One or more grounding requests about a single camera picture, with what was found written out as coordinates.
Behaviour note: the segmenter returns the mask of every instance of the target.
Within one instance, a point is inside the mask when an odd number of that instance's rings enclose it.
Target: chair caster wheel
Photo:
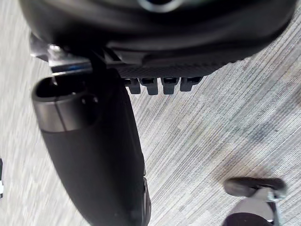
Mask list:
[[[233,196],[251,197],[262,188],[270,188],[275,194],[275,198],[285,198],[287,187],[285,182],[279,178],[229,178],[224,184],[226,193]]]

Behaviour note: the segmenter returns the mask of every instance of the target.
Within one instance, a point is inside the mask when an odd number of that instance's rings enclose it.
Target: floor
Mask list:
[[[220,225],[239,198],[231,176],[280,177],[285,226],[301,225],[301,4],[261,53],[227,65],[190,93],[131,96],[152,200],[150,226]],[[39,134],[30,92],[49,75],[29,56],[17,1],[0,1],[2,226],[87,226],[64,191]]]

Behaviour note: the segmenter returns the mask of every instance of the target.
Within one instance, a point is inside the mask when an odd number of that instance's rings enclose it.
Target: gray carpet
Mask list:
[[[261,53],[227,65],[190,93],[131,96],[146,159],[151,226],[220,225],[239,198],[231,176],[280,177],[286,226],[301,225],[301,7]],[[44,147],[30,91],[49,75],[31,59],[16,0],[0,1],[1,226],[87,226]]]

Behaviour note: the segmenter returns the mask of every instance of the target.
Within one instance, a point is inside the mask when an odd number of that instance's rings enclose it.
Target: metal bracket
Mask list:
[[[49,63],[52,75],[67,75],[78,73],[91,73],[92,64],[88,58],[67,53],[61,47],[51,45],[30,36],[31,56]]]
[[[274,226],[281,226],[282,224],[282,220],[280,217],[280,209],[278,207],[278,202],[283,200],[285,197],[284,196],[280,196],[278,195],[277,191],[271,189],[270,187],[263,187],[259,190],[257,190],[257,192],[250,197],[251,199],[256,199],[259,201],[264,201],[267,203],[274,203],[274,219],[273,219],[273,225]]]

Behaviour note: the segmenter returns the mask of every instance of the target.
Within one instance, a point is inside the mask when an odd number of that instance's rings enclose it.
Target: black plastic housing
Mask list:
[[[120,78],[40,81],[32,92],[39,127],[74,205],[91,225],[141,226],[144,159]]]

